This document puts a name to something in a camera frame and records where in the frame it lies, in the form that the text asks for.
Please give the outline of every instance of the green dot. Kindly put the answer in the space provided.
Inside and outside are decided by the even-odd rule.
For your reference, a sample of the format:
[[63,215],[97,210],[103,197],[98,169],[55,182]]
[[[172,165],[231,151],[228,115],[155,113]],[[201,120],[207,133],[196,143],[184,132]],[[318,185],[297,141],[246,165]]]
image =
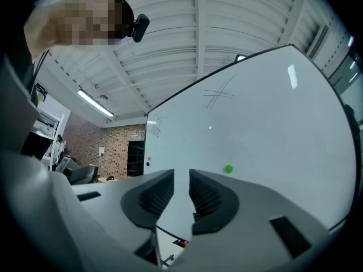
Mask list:
[[232,167],[232,165],[226,165],[226,167],[225,167],[225,172],[226,173],[231,173],[233,171],[233,167]]

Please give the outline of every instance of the ribbed black pad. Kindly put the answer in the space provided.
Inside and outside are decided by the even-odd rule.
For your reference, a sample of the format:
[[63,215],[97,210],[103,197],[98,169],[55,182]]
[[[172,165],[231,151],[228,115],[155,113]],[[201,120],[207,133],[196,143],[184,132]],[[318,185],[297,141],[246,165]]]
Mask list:
[[237,213],[239,207],[237,195],[195,169],[190,169],[189,175],[189,196],[196,209],[193,234],[219,231]]
[[121,199],[121,207],[135,225],[155,228],[173,194],[174,170],[170,169],[125,193]]

